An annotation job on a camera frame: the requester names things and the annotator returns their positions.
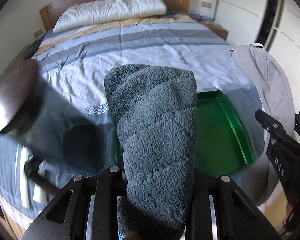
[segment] bed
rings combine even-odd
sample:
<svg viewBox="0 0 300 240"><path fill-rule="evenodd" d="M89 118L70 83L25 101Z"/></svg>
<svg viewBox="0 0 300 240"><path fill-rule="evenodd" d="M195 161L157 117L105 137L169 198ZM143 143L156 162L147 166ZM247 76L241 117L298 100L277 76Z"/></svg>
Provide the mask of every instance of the bed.
<svg viewBox="0 0 300 240"><path fill-rule="evenodd" d="M189 0L164 0L168 8L164 16L52 32L66 9L90 1L94 0L56 0L40 10L47 32L33 58L40 65L40 75L55 90L97 126L104 127L109 146L104 149L104 168L114 165L115 159L111 148L114 128L103 80L111 68L133 63L188 69L194 72L198 92L224 91L251 138L256 157L261 155L264 133L254 120L254 111L261 108L255 86L232 62L229 45L185 14ZM20 239L44 209L45 202L52 199L48 194L43 197L47 200L34 200L36 185L30 180L25 182L23 176L28 155L24 147L7 136L0 136L0 221L15 239ZM41 169L59 188L78 172L85 177L94 175L47 162Z"/></svg>

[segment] white pillow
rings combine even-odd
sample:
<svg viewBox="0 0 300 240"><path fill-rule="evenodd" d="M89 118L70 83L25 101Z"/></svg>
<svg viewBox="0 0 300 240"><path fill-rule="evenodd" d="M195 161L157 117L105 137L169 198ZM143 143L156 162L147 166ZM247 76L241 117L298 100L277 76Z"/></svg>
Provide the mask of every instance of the white pillow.
<svg viewBox="0 0 300 240"><path fill-rule="evenodd" d="M166 11L163 0L99 0L76 4L60 16L53 33L89 24L163 15Z"/></svg>

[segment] white strap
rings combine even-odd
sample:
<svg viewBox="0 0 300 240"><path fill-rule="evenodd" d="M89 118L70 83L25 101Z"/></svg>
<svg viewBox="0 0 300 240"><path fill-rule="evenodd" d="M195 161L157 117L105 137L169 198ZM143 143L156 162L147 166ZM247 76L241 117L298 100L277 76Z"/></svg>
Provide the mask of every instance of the white strap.
<svg viewBox="0 0 300 240"><path fill-rule="evenodd" d="M29 150L26 147L23 147L20 154L19 179L20 179L21 203L25 208L30 208L29 197L28 197L28 177L26 176L24 171L24 166L28 159L29 159Z"/></svg>
<svg viewBox="0 0 300 240"><path fill-rule="evenodd" d="M44 178L46 175L46 170L39 168L38 174ZM43 204L43 205L48 204L47 192L42 187L40 187L38 184L35 184L35 189L33 192L32 200L36 201L40 204Z"/></svg>
<svg viewBox="0 0 300 240"><path fill-rule="evenodd" d="M257 48L261 48L261 49L264 49L264 46L261 44L261 43L251 43L249 44L250 46L253 46L253 47L257 47Z"/></svg>
<svg viewBox="0 0 300 240"><path fill-rule="evenodd" d="M16 150L16 159L15 159L15 186L17 187L17 164L18 164L18 150L19 150L19 144L17 146L17 150Z"/></svg>

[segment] blurry object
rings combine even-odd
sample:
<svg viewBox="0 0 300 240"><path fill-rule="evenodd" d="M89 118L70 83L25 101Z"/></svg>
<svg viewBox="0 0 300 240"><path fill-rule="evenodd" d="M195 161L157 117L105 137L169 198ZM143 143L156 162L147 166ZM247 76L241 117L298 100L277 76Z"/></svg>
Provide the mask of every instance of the blurry object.
<svg viewBox="0 0 300 240"><path fill-rule="evenodd" d="M189 16L196 21L202 21L203 19L202 15L198 12L193 12Z"/></svg>
<svg viewBox="0 0 300 240"><path fill-rule="evenodd" d="M25 60L0 84L0 134L8 134L52 163L98 173L104 165L103 133L38 77Z"/></svg>

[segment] gray bag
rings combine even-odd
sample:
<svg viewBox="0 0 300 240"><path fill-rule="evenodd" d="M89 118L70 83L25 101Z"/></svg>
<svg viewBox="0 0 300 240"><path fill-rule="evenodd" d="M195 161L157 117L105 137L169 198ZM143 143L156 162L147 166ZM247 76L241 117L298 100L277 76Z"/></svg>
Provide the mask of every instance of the gray bag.
<svg viewBox="0 0 300 240"><path fill-rule="evenodd" d="M291 89L280 65L261 44L239 45L231 50L232 60L253 82L262 103L262 110L278 120L287 135L294 137L295 113ZM265 147L261 157L251 165L240 187L257 204L264 203L273 192L279 178L266 150L270 134L265 131Z"/></svg>

